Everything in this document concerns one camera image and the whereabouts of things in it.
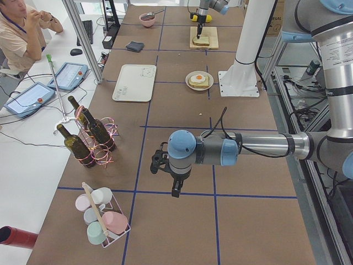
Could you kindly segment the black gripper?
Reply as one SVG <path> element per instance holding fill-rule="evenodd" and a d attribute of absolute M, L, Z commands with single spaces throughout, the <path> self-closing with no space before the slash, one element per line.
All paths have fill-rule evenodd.
<path fill-rule="evenodd" d="M 170 175 L 173 178 L 173 186 L 172 186 L 172 197 L 180 197 L 181 189 L 183 187 L 184 181 L 189 178 L 191 170 L 188 170 L 185 173 L 175 173 L 171 170 Z"/>
<path fill-rule="evenodd" d="M 204 15 L 197 15 L 197 23 L 198 23 L 198 27 L 197 27 L 196 38 L 199 39 L 202 34 L 202 27 L 205 23 L 205 16 Z"/>

